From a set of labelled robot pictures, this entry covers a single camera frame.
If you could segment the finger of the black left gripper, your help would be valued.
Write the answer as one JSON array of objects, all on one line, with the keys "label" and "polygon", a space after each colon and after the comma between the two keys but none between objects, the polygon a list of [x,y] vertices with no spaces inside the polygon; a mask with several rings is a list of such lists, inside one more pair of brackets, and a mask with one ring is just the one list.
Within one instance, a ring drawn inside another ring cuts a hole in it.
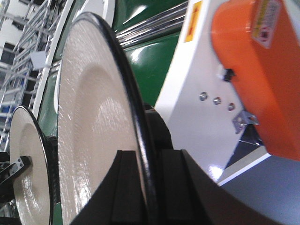
[{"label": "finger of the black left gripper", "polygon": [[30,156],[21,156],[0,172],[0,202],[7,203],[15,198],[13,181],[31,165]]}]

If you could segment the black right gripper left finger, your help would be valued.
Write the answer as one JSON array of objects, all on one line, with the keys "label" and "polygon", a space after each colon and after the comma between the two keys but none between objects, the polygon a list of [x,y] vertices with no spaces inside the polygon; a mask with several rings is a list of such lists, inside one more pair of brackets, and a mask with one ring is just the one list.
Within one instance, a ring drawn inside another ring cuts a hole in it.
[{"label": "black right gripper left finger", "polygon": [[147,224],[134,151],[117,151],[104,180],[71,224]]}]

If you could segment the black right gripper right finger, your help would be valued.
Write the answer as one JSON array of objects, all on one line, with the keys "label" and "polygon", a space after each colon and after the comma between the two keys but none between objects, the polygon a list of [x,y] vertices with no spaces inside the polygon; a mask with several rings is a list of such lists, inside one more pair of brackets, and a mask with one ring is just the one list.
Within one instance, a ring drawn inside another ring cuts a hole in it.
[{"label": "black right gripper right finger", "polygon": [[227,193],[186,150],[162,150],[164,225],[270,225],[272,220]]}]

